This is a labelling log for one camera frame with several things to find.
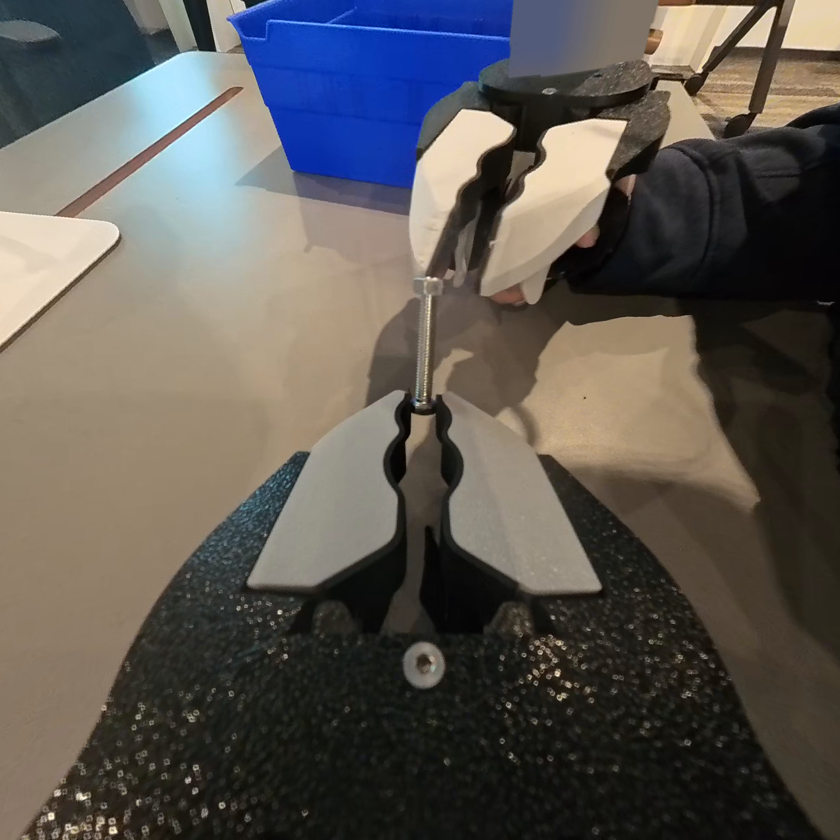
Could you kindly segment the black wheeled monitor stand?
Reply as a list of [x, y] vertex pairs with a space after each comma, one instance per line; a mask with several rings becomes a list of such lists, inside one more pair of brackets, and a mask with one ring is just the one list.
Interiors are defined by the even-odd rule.
[[684, 82], [684, 89], [691, 97], [697, 95], [704, 87], [709, 75], [720, 66], [722, 61], [741, 43], [742, 39], [752, 31], [761, 18], [769, 11], [773, 11], [773, 22], [765, 46], [762, 49], [761, 62], [752, 88], [748, 110], [730, 118], [722, 131], [722, 136], [725, 139], [742, 136], [751, 128], [753, 121], [764, 110], [795, 1], [695, 1], [690, 3], [709, 7], [743, 6], [749, 7], [750, 9], [741, 23], [732, 30], [723, 43], [711, 51], [710, 57], [702, 68], [695, 71]]

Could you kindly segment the person's right hand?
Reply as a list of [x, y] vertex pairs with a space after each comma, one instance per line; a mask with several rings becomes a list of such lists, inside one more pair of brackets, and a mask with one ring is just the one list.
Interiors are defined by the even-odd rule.
[[611, 185], [598, 221], [547, 269], [542, 289], [534, 300], [529, 299], [524, 283], [498, 291], [489, 299], [504, 307], [532, 305], [562, 280], [586, 279], [603, 268], [627, 230], [637, 181], [638, 175], [634, 174]]

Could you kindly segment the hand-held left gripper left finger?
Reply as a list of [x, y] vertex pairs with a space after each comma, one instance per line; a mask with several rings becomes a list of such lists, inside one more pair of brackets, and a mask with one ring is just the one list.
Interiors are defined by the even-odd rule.
[[386, 456], [403, 442], [408, 394], [393, 391], [312, 448], [247, 579], [258, 592], [316, 595], [397, 536], [399, 492]]

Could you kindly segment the white document stand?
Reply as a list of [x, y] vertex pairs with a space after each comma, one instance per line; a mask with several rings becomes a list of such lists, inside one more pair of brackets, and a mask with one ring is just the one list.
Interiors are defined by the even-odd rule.
[[117, 247], [117, 225], [1, 212], [1, 347], [8, 346]]

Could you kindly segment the blue plastic bin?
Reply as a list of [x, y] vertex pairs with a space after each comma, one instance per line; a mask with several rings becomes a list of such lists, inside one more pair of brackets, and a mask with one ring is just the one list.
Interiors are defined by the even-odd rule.
[[509, 57], [512, 1], [273, 1], [228, 18], [290, 168], [413, 184], [429, 109]]

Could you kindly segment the grey round seat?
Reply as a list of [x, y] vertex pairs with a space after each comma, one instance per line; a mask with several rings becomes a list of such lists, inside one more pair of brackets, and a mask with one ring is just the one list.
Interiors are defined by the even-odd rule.
[[1, 21], [1, 42], [22, 49], [42, 49], [60, 42], [60, 35], [44, 24], [16, 18]]

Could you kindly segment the person's right forearm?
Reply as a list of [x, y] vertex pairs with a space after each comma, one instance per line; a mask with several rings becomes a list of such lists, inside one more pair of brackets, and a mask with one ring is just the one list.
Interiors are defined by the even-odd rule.
[[836, 103], [664, 148], [630, 197], [611, 190], [593, 246], [553, 269], [578, 291], [837, 305], [838, 265]]

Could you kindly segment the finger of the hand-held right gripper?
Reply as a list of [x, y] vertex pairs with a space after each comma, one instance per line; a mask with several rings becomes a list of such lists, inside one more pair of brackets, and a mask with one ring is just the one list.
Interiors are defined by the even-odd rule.
[[445, 278], [473, 222], [467, 266], [479, 279], [520, 278], [507, 220], [520, 198], [520, 179], [508, 184], [516, 134], [495, 113], [466, 108], [425, 150], [416, 163], [408, 218], [413, 278]]
[[540, 300], [551, 265], [598, 221], [611, 188], [606, 170], [625, 121], [587, 119], [550, 128], [539, 141], [540, 163], [500, 212], [479, 284], [485, 298], [519, 287]]

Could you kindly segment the silver bolt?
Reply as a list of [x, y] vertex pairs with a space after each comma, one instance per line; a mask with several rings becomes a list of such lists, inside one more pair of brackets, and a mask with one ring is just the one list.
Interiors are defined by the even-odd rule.
[[431, 415], [436, 407], [434, 369], [438, 297], [438, 294], [430, 291], [424, 291], [418, 297], [419, 311], [413, 388], [413, 411], [417, 415]]

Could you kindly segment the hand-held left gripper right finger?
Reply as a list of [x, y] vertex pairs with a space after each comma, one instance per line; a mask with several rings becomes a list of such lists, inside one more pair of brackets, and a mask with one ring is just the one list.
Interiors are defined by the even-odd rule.
[[537, 453], [452, 392], [437, 400], [446, 484], [442, 535], [502, 585], [538, 598], [596, 595], [602, 583]]

